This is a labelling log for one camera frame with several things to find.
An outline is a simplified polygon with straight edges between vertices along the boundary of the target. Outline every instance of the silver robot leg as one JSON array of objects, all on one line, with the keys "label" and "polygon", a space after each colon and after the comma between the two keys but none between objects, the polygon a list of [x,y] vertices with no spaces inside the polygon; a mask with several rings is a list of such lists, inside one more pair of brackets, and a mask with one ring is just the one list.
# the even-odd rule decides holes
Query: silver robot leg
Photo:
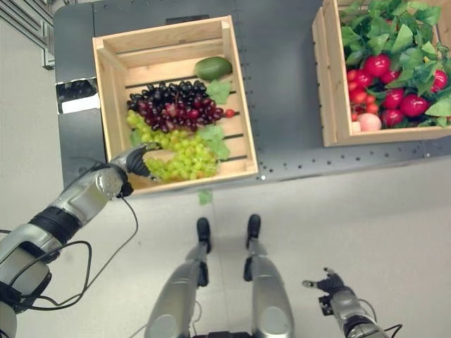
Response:
[{"label": "silver robot leg", "polygon": [[258,237],[260,217],[252,215],[247,226],[249,258],[245,280],[252,281],[252,334],[254,338],[294,338],[294,320],[282,277],[268,258]]},{"label": "silver robot leg", "polygon": [[210,252],[210,228],[206,218],[197,221],[199,243],[169,277],[150,315],[145,338],[188,338],[196,290],[208,284],[206,255]]}]

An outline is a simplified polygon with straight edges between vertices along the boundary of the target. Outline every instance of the avocado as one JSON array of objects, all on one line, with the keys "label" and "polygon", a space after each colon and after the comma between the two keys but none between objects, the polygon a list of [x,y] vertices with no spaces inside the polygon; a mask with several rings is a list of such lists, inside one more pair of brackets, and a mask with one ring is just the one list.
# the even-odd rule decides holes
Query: avocado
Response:
[{"label": "avocado", "polygon": [[196,63],[196,66],[194,67],[196,76],[207,81],[218,80],[231,72],[232,64],[227,59],[221,58],[220,56],[205,58]]}]

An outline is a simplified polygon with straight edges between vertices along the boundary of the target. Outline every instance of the grape bunch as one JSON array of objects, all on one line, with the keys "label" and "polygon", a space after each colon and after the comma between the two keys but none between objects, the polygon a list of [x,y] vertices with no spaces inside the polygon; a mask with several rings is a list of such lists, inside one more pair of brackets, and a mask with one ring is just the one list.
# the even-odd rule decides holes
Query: grape bunch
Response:
[{"label": "grape bunch", "polygon": [[217,173],[218,161],[204,139],[186,130],[152,130],[144,118],[128,111],[127,122],[141,134],[141,142],[156,142],[162,149],[174,152],[172,159],[162,161],[146,158],[144,163],[150,172],[164,182],[196,180]]},{"label": "grape bunch", "polygon": [[169,85],[161,81],[158,87],[148,84],[141,94],[130,94],[130,98],[128,109],[139,113],[153,131],[163,133],[184,127],[196,132],[198,127],[215,123],[224,114],[199,80],[194,84],[182,81]]}]

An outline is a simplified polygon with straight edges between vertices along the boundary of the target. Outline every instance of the gray table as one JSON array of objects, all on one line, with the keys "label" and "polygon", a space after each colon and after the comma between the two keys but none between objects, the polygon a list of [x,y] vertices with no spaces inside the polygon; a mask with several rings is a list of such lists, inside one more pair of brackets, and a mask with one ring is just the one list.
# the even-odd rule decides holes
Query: gray table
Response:
[{"label": "gray table", "polygon": [[[324,148],[311,23],[321,0],[110,0],[66,6],[55,24],[56,81],[95,77],[92,38],[164,25],[167,18],[232,14],[260,174],[238,182],[293,180],[451,154],[434,141]],[[105,159],[99,109],[58,115],[64,183]]]}]

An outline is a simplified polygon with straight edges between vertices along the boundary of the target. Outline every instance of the floor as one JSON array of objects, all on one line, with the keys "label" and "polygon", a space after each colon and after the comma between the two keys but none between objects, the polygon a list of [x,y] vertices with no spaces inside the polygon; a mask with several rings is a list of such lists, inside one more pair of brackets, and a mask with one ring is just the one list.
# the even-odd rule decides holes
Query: floor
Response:
[{"label": "floor", "polygon": [[[62,189],[54,74],[40,53],[0,21],[1,228],[27,222]],[[263,219],[261,241],[285,280],[297,337],[342,337],[322,316],[320,292],[303,279],[339,272],[376,308],[381,326],[404,324],[400,338],[447,337],[451,331],[451,159],[403,168],[316,177],[196,194],[136,196],[136,238],[76,306],[18,316],[17,338],[129,337],[146,323],[166,278],[195,243],[196,219],[211,221],[211,283],[198,291],[198,332],[250,330],[251,284],[242,280],[245,226]],[[129,210],[112,201],[74,239],[94,247],[92,270],[133,231]],[[83,249],[51,264],[47,293],[62,300],[80,290]]]}]

